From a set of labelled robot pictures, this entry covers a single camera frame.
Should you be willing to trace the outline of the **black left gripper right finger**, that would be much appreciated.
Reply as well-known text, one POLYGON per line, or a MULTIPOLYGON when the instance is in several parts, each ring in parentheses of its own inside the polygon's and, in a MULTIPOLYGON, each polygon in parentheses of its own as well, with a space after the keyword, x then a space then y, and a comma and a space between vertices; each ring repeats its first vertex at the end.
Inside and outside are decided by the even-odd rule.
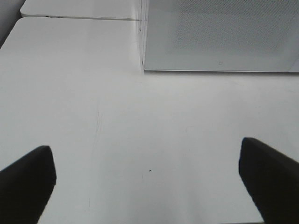
POLYGON ((258 139, 242 140, 239 175, 266 224, 299 222, 299 164, 258 139))

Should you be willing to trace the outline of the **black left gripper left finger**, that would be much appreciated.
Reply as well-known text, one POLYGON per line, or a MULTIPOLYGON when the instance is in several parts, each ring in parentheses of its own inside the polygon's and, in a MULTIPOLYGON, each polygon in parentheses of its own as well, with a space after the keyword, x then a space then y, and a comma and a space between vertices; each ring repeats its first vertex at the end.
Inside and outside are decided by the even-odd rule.
POLYGON ((0 171, 0 222, 38 223, 56 185, 49 146, 30 151, 0 171))

